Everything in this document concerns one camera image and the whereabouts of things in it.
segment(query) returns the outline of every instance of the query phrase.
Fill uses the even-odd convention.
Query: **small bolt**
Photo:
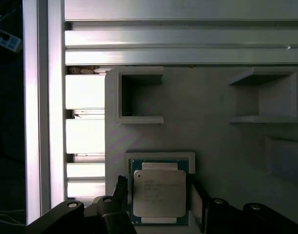
[[[224,202],[223,202],[222,200],[220,200],[220,199],[215,199],[214,202],[217,203],[217,204],[223,204],[223,203],[224,203]]]
[[[70,207],[70,208],[73,208],[73,207],[76,207],[77,206],[77,203],[70,203],[70,204],[68,204],[68,207]]]
[[[251,208],[256,211],[261,209],[258,205],[251,205]]]

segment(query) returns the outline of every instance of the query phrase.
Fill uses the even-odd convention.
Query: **cpu processor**
[[[132,159],[133,224],[186,225],[187,173],[187,159]]]

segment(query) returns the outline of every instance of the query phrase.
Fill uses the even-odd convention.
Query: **power strip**
[[[3,30],[0,30],[0,33],[7,34],[9,36],[8,40],[4,40],[0,36],[0,46],[13,51],[15,53],[19,53],[22,49],[22,40],[20,38],[17,38],[13,36],[12,34],[9,34]]]

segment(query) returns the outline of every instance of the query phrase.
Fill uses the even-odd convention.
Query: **white cable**
[[[2,18],[0,18],[0,23],[6,19],[7,17],[9,17],[11,14],[13,14],[15,11],[17,11],[17,8],[12,10],[11,12],[7,13],[6,15],[4,15]]]
[[[24,225],[24,224],[19,224],[19,223],[10,223],[10,222],[3,221],[3,220],[0,220],[0,223],[6,223],[6,224],[9,224],[9,225],[14,225],[14,226],[22,226],[22,227],[25,227],[25,226],[26,226],[26,225]]]
[[[18,223],[18,224],[23,225],[22,223],[18,222],[17,220],[13,219],[12,217],[8,216],[7,214],[0,214],[0,216],[8,217],[8,218],[10,218],[12,221],[14,221],[15,223]]]
[[[10,211],[1,211],[1,213],[16,213],[16,212],[25,212],[25,210],[10,210]]]

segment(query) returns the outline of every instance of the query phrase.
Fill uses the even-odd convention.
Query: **dark background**
[[[22,39],[20,0],[0,1],[0,14],[17,9],[0,29]],[[0,46],[0,220],[6,216],[25,224],[23,52],[16,54]],[[0,233],[21,233],[23,227],[0,222]]]

